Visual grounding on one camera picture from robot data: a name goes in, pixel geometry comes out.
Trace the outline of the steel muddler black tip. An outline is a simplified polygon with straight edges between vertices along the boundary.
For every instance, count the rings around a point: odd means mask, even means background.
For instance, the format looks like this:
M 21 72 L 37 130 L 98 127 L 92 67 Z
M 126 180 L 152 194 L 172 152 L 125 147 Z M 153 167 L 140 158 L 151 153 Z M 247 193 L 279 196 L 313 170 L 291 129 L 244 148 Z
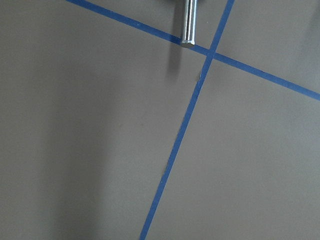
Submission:
M 183 20 L 181 29 L 180 46 L 183 48 L 193 48 L 195 46 L 197 0 L 183 1 Z

